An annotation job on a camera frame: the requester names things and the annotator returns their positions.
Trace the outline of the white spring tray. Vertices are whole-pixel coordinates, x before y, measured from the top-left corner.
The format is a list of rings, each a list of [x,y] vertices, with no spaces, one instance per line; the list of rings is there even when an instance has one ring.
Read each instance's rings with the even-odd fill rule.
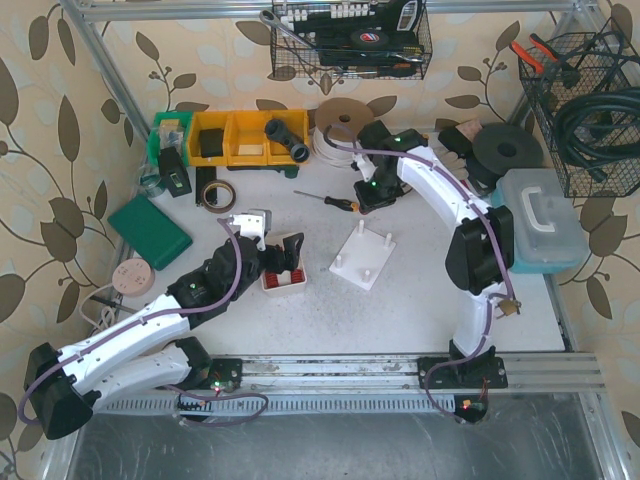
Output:
[[[296,233],[289,233],[279,236],[270,236],[266,238],[266,245],[280,245],[282,246],[282,239],[286,236]],[[304,268],[304,262],[302,259],[302,247],[300,252],[300,261],[297,269],[302,269],[305,275],[305,282],[301,284],[292,284],[290,279],[290,274],[293,270],[284,271],[282,274],[278,275],[279,286],[277,288],[267,289],[265,285],[265,274],[267,272],[263,271],[261,276],[261,286],[263,292],[269,297],[283,297],[291,294],[302,293],[307,284],[307,274]]]

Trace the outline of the black orange screwdriver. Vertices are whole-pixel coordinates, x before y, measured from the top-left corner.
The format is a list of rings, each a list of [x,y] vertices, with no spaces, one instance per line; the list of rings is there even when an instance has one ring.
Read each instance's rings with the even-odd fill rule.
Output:
[[[339,199],[331,196],[319,196],[319,195],[302,192],[298,190],[294,190],[293,193],[304,196],[304,197],[321,200],[325,205],[333,206],[342,211],[353,212],[353,213],[359,212],[359,204],[348,199]]]

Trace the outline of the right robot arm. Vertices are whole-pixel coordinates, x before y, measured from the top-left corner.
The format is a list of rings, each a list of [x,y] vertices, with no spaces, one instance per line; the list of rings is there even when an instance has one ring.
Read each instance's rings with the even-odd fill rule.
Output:
[[[420,360],[422,387],[505,387],[490,333],[495,309],[519,305],[509,277],[514,263],[511,211],[492,207],[469,191],[413,129],[393,135],[374,121],[361,129],[354,144],[360,149],[357,158],[368,163],[354,185],[361,212],[391,206],[414,191],[452,232],[445,271],[461,292],[459,321],[448,360]]]

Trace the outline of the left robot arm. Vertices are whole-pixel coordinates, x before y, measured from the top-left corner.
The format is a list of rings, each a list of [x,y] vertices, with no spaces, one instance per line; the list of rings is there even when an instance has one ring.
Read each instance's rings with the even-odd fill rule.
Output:
[[[20,411],[19,418],[57,440],[131,391],[195,387],[209,355],[190,331],[225,313],[263,273],[296,270],[303,242],[296,233],[260,249],[256,240],[235,233],[201,266],[115,326],[60,349],[50,343],[35,347],[20,404],[32,406],[36,417]]]

